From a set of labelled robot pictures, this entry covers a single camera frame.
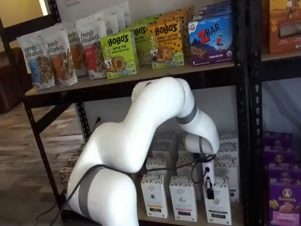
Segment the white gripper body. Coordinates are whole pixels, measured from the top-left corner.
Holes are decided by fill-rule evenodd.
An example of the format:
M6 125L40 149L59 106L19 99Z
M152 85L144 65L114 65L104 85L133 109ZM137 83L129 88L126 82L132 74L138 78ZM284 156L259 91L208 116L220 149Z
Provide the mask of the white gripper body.
M203 180L206 183L210 179L210 183L214 184L214 160L202 163Z

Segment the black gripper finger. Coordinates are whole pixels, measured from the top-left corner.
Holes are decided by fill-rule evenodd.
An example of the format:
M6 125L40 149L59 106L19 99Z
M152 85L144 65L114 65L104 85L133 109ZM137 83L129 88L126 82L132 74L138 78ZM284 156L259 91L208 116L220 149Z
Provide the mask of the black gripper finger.
M206 193L208 199L214 198L214 191L210 177L206 177Z

